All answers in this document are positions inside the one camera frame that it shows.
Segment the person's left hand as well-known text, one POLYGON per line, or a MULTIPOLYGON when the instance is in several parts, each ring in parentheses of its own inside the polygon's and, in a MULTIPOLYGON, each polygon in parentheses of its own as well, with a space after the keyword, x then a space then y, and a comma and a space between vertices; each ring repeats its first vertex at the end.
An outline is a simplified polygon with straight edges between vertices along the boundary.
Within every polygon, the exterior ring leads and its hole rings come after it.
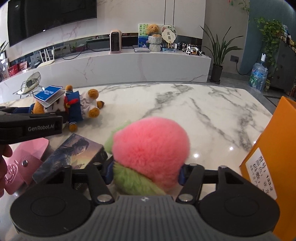
POLYGON ((4 157, 11 157, 13 151, 9 145, 1 145, 0 147, 0 197, 4 195, 5 181, 4 177, 7 173, 7 165, 4 157))

